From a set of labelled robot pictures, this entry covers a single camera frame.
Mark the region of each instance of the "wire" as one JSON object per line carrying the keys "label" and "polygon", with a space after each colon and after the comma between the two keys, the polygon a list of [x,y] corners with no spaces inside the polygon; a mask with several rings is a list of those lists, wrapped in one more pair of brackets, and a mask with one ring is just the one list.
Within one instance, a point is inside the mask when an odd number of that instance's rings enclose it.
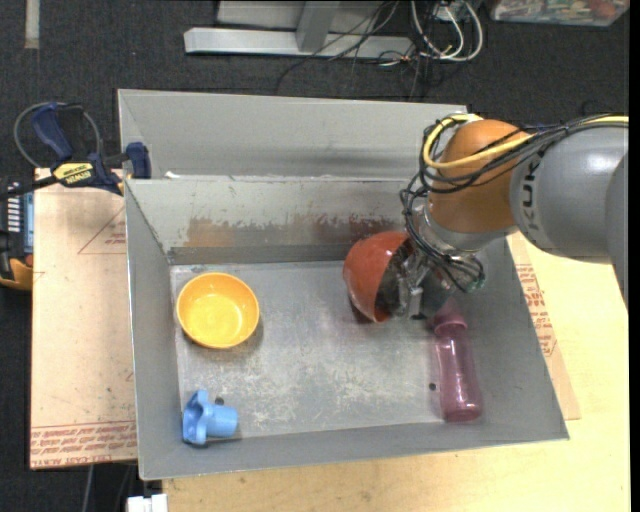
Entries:
{"label": "wire", "polygon": [[93,484],[93,472],[94,465],[91,464],[89,466],[89,471],[87,472],[87,485],[84,489],[84,499],[82,500],[82,512],[87,512],[89,510],[89,496],[91,495],[91,486]]}
{"label": "wire", "polygon": [[[289,68],[287,68],[284,73],[282,73],[282,75],[280,75],[280,77],[278,78],[278,81],[276,82],[276,87],[275,87],[275,93],[277,94],[278,91],[280,90],[280,87],[282,86],[282,82],[284,81],[284,79],[289,75],[289,73],[291,73],[294,69],[302,66],[303,64],[305,64],[306,62],[308,62],[310,59],[312,59],[313,57],[317,57],[320,53],[322,53],[324,50],[326,50],[327,48],[329,48],[330,46],[334,45],[335,43],[337,43],[338,41],[340,41],[342,38],[348,36],[348,35],[354,35],[354,33],[362,26],[364,25],[366,22],[370,23],[372,20],[375,20],[376,17],[378,16],[378,14],[380,14],[380,12],[388,7],[389,5],[391,5],[392,3],[396,4],[394,6],[393,12],[395,12],[395,8],[397,7],[397,4],[399,2],[384,2],[382,4],[380,4],[376,10],[373,12],[373,14],[371,14],[371,16],[368,16],[366,18],[363,18],[360,22],[358,22],[356,25],[354,25],[353,27],[351,27],[351,29],[349,29],[347,32],[344,32],[342,34],[339,34],[337,37],[335,37],[334,39],[332,39],[331,41],[329,41],[328,43],[326,43],[325,45],[321,46],[320,48],[318,48],[316,51],[314,51],[313,53],[311,53],[310,55],[307,55],[303,60],[296,62],[295,64],[293,64],[292,66],[290,66]],[[351,46],[351,48],[349,48],[348,50],[342,51],[340,52],[340,54],[348,54],[351,53],[352,51],[358,49],[366,40],[366,38],[369,37],[369,35],[365,32],[364,34],[362,34],[362,37],[360,38],[360,40],[355,43],[354,45]]]}
{"label": "wire", "polygon": [[[468,0],[461,0],[461,3],[469,13],[469,17],[471,18],[471,21],[473,23],[472,26],[475,28],[475,32],[476,32],[475,48],[473,48],[473,50],[464,57],[458,56],[460,55],[460,53],[462,53],[462,50],[464,49],[464,46],[465,46],[464,33],[462,31],[462,28],[460,27],[460,24],[451,13],[451,10],[449,9],[449,7],[443,6],[443,9],[444,9],[444,12],[449,17],[449,19],[451,20],[451,25],[455,29],[456,38],[458,40],[457,48],[453,51],[451,51],[451,46],[448,46],[445,49],[436,48],[436,46],[431,42],[431,38],[425,33],[423,23],[420,21],[418,17],[418,9],[416,6],[416,2],[414,0],[409,2],[411,24],[414,28],[414,31],[418,35],[418,40],[424,43],[425,45],[425,48],[420,51],[420,56],[425,58],[434,58],[436,60],[443,60],[443,61],[450,61],[450,62],[467,62],[476,58],[479,55],[480,51],[484,46],[484,35],[483,35],[482,23],[475,9],[468,2]],[[436,7],[437,7],[437,3],[433,2],[431,6],[431,10],[427,11],[426,13],[426,18],[428,18],[429,20],[429,26],[433,24],[433,20],[435,18],[434,10]]]}

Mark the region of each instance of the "pink bottle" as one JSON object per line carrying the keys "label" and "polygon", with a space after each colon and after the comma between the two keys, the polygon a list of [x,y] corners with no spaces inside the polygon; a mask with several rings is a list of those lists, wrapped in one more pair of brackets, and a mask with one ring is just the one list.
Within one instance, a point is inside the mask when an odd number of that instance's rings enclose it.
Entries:
{"label": "pink bottle", "polygon": [[436,313],[433,331],[437,337],[442,416],[449,422],[475,420],[482,414],[482,394],[467,323],[453,298]]}

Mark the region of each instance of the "black cable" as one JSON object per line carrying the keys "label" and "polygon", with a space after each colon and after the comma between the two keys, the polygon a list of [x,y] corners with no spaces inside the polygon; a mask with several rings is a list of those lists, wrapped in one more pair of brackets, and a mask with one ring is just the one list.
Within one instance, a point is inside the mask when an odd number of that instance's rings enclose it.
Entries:
{"label": "black cable", "polygon": [[87,472],[87,484],[84,489],[84,498],[82,500],[82,512],[87,512],[89,510],[89,496],[91,495],[91,487],[93,485],[93,472],[95,466],[91,464],[89,466],[89,471]]}
{"label": "black cable", "polygon": [[[357,23],[356,25],[354,25],[351,29],[349,29],[347,32],[344,32],[340,35],[338,35],[335,39],[329,41],[328,43],[326,43],[325,45],[321,46],[320,48],[318,48],[316,51],[314,51],[313,53],[311,53],[310,55],[307,55],[304,59],[302,59],[301,61],[296,62],[295,64],[293,64],[292,66],[290,66],[289,68],[287,68],[284,73],[282,73],[280,75],[280,77],[278,78],[277,82],[276,82],[276,87],[275,87],[275,94],[278,94],[278,91],[280,90],[280,87],[282,86],[282,82],[284,81],[284,79],[289,75],[289,73],[291,73],[294,69],[302,66],[303,64],[305,64],[306,62],[308,62],[310,59],[317,57],[321,52],[323,52],[324,50],[326,50],[327,48],[329,48],[330,46],[334,45],[335,43],[337,43],[340,39],[348,36],[348,35],[354,35],[354,33],[356,32],[356,30],[358,30],[362,25],[364,25],[365,22],[371,22],[371,20],[376,19],[376,17],[378,16],[378,14],[380,14],[380,12],[382,11],[382,9],[388,7],[391,3],[397,3],[397,2],[385,2],[383,4],[380,4],[378,6],[378,8],[373,12],[373,14],[371,16],[368,16],[366,18],[364,18],[362,21],[360,21],[359,23]],[[361,45],[364,41],[363,38],[368,37],[365,34],[362,34],[362,37],[359,41],[359,43],[356,43],[355,45],[352,45],[352,47],[349,49],[349,52],[352,52],[354,49],[356,49],[357,47],[359,47],[358,45]]]}

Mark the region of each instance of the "black carpet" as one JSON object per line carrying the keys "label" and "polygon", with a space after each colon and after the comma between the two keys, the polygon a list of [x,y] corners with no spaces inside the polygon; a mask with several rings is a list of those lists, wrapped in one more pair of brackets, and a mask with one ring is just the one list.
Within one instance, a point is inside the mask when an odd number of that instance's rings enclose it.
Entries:
{"label": "black carpet", "polygon": [[[348,59],[307,59],[283,77],[299,59],[187,56],[183,33],[211,26],[214,4],[41,0],[40,49],[26,50],[24,2],[3,2],[0,175],[32,172],[12,127],[24,108],[42,101],[81,103],[100,126],[106,152],[118,152],[119,88],[466,104],[484,116],[527,123],[629,110],[630,11],[601,29],[493,22],[482,8],[481,54],[469,63],[435,64],[426,80],[414,81],[404,66]],[[39,146],[31,150],[51,161]],[[0,289],[0,511],[80,511],[87,468],[28,469],[30,322],[30,296]],[[121,510],[122,482],[124,494],[140,493],[133,474],[125,465],[96,466],[88,510]]]}

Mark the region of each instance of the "metal tray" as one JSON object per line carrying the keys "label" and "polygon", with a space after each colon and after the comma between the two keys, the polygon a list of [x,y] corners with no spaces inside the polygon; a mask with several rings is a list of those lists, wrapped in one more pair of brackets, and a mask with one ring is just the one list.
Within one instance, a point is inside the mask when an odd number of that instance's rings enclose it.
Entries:
{"label": "metal tray", "polygon": [[[433,340],[423,322],[370,324],[351,307],[341,277],[345,251],[369,233],[401,229],[397,191],[402,183],[127,182],[143,478],[567,436],[504,240],[490,244],[483,255],[489,262],[487,285],[459,297],[475,340],[485,400],[479,421],[447,424],[439,418],[437,395],[429,386],[437,382]],[[242,221],[229,220],[228,201],[242,212]],[[316,204],[335,206],[329,219]],[[194,218],[200,219],[199,227]],[[202,245],[193,244],[194,233]],[[173,307],[187,279],[213,269],[245,280],[261,304],[254,337],[226,351],[185,339]],[[204,449],[182,441],[185,401],[200,388],[238,410],[236,438]]]}
{"label": "metal tray", "polygon": [[[341,278],[351,245],[402,229],[398,197],[424,128],[455,105],[119,91],[121,141],[153,179],[125,185],[138,458],[145,480],[567,437],[511,255],[490,244],[486,286],[458,302],[484,414],[444,423],[424,323],[362,321]],[[181,285],[246,280],[254,338],[215,352],[177,327]],[[182,441],[197,388],[239,411],[238,435]]]}

